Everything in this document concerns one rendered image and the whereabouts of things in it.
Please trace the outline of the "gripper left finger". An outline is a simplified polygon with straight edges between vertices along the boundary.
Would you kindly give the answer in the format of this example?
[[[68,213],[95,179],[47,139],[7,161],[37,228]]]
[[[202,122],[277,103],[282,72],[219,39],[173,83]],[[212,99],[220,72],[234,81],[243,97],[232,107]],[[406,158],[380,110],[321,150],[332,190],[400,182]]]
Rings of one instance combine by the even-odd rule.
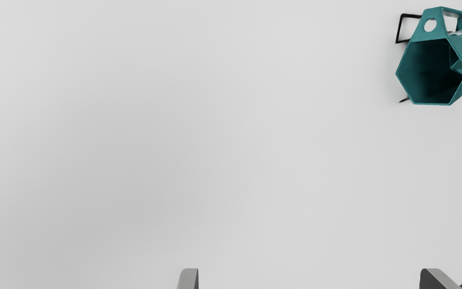
[[[197,268],[182,269],[177,289],[199,289],[199,270]]]

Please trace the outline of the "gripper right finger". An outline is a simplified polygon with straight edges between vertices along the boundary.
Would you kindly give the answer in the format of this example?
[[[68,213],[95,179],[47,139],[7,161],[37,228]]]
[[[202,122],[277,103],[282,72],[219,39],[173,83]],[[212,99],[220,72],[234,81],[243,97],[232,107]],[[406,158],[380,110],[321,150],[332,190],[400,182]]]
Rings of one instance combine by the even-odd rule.
[[[440,269],[422,269],[419,289],[462,289]]]

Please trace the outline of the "teal faceted mug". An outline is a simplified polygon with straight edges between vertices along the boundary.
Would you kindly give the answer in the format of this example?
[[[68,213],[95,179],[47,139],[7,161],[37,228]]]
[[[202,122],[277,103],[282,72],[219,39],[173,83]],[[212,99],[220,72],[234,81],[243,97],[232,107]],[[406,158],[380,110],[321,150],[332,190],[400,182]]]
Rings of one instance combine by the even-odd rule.
[[[462,11],[438,6],[421,15],[396,70],[413,104],[450,106],[462,97]]]

